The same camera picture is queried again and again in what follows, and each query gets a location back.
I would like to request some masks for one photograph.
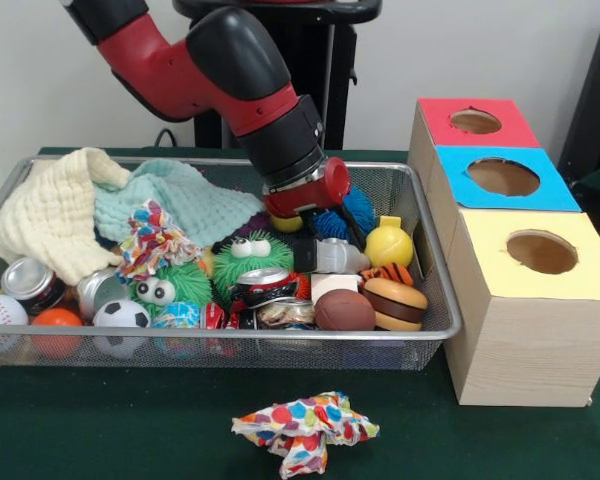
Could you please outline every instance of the googly eye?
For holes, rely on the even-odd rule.
[[[156,284],[153,296],[154,305],[166,307],[167,305],[171,305],[176,299],[176,287],[171,282],[161,280]]]
[[[236,258],[245,258],[251,255],[251,242],[246,238],[239,238],[231,245],[231,255]]]
[[[155,300],[154,291],[159,280],[156,277],[149,277],[144,282],[140,282],[136,287],[138,298],[143,302],[153,303]]]
[[[271,254],[269,240],[255,240],[251,242],[251,255],[256,257],[268,257]]]

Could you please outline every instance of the white wall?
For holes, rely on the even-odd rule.
[[[148,3],[168,39],[184,34],[170,0]],[[345,148],[407,149],[418,96],[508,97],[555,160],[599,29],[600,0],[385,0],[358,27]],[[57,0],[0,0],[0,183],[40,146],[144,146],[163,125]]]

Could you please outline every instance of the wooden cube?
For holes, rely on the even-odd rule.
[[[459,205],[580,212],[541,148],[437,147],[427,200],[448,259]]]
[[[600,237],[583,213],[461,209],[448,260],[462,405],[585,406],[600,378]]]
[[[408,164],[418,173],[425,192],[438,146],[538,148],[540,144],[511,100],[419,99]]]

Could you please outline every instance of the yellow toy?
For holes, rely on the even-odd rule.
[[[205,249],[200,268],[204,270],[204,273],[207,274],[207,277],[213,278],[213,252],[211,252],[211,247],[207,247]]]
[[[390,263],[398,263],[405,267],[413,259],[413,241],[400,228],[400,217],[380,217],[380,224],[367,237],[367,248],[364,253],[371,260],[373,267],[383,267]]]
[[[271,225],[282,233],[295,233],[302,230],[304,226],[301,217],[278,218],[271,215]]]

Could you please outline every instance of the yellow ball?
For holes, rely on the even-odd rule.
[[[364,253],[373,267],[383,267],[394,262],[406,267],[413,259],[413,241],[401,228],[380,226],[367,237]]]
[[[273,228],[282,233],[294,233],[302,230],[303,223],[301,217],[278,218],[271,215],[271,224]]]

